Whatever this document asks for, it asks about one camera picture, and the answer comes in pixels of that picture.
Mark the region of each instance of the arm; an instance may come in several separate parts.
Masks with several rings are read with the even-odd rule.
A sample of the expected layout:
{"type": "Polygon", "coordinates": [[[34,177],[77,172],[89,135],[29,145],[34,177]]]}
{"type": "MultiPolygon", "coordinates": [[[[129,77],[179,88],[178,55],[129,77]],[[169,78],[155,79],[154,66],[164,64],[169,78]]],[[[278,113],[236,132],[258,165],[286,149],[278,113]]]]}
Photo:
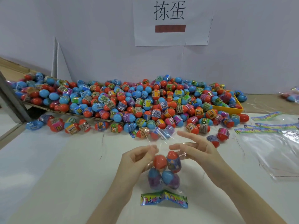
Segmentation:
{"type": "Polygon", "coordinates": [[[189,138],[188,142],[169,146],[180,149],[187,158],[195,160],[212,182],[221,188],[233,201],[246,224],[286,224],[286,222],[222,159],[213,144],[206,138],[178,131],[178,135],[189,138]]]}
{"type": "Polygon", "coordinates": [[[159,150],[155,145],[134,148],[121,157],[115,178],[102,201],[86,224],[115,224],[129,202],[132,190],[141,173],[159,150]]]}

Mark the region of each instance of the chinese characters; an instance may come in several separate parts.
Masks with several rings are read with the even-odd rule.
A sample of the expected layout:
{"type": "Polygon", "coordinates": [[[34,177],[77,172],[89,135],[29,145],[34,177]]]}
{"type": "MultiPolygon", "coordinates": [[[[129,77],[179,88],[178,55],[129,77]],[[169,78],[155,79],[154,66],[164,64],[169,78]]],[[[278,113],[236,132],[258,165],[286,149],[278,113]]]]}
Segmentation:
{"type": "MultiPolygon", "coordinates": [[[[172,11],[172,16],[170,15],[171,20],[174,19],[184,19],[183,18],[183,9],[185,9],[185,7],[183,7],[185,1],[173,1],[173,7],[171,8],[170,11],[172,11]]],[[[166,10],[166,7],[168,7],[168,3],[165,3],[165,1],[163,1],[163,3],[158,3],[156,2],[155,8],[156,11],[154,12],[155,14],[155,20],[165,20],[165,18],[167,17],[169,19],[169,11],[166,10]]]]}

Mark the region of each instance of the hand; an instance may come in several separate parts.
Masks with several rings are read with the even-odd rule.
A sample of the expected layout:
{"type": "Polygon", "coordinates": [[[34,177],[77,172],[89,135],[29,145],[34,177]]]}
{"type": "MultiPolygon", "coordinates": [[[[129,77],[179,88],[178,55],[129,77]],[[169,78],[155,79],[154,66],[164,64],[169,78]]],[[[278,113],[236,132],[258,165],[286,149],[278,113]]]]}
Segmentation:
{"type": "Polygon", "coordinates": [[[148,165],[158,152],[156,145],[148,145],[124,153],[109,191],[117,192],[124,204],[128,203],[138,178],[148,169],[148,165]]]}
{"type": "Polygon", "coordinates": [[[181,150],[186,153],[186,158],[196,161],[206,172],[211,181],[219,188],[226,185],[228,177],[234,173],[230,166],[223,160],[214,145],[205,137],[178,131],[179,136],[189,138],[193,142],[170,145],[170,150],[181,150]]]}

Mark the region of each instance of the forearm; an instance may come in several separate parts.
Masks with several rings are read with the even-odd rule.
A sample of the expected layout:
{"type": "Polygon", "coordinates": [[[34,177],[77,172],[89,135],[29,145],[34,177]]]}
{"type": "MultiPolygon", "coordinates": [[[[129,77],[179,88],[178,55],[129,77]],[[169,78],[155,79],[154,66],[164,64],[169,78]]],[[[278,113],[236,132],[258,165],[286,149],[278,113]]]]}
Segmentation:
{"type": "Polygon", "coordinates": [[[124,206],[125,203],[110,189],[86,224],[115,224],[124,206]]]}
{"type": "Polygon", "coordinates": [[[223,190],[230,197],[246,224],[286,224],[286,222],[234,171],[223,190]]]}

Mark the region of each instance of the gray metal frame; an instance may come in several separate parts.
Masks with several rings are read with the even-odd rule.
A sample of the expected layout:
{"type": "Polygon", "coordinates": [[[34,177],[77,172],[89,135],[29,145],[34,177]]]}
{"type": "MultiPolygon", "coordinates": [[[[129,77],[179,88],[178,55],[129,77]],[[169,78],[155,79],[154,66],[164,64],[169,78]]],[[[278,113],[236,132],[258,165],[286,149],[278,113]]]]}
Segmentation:
{"type": "Polygon", "coordinates": [[[14,90],[7,84],[5,77],[0,71],[0,103],[7,114],[16,123],[31,121],[26,107],[15,94],[14,90]]]}

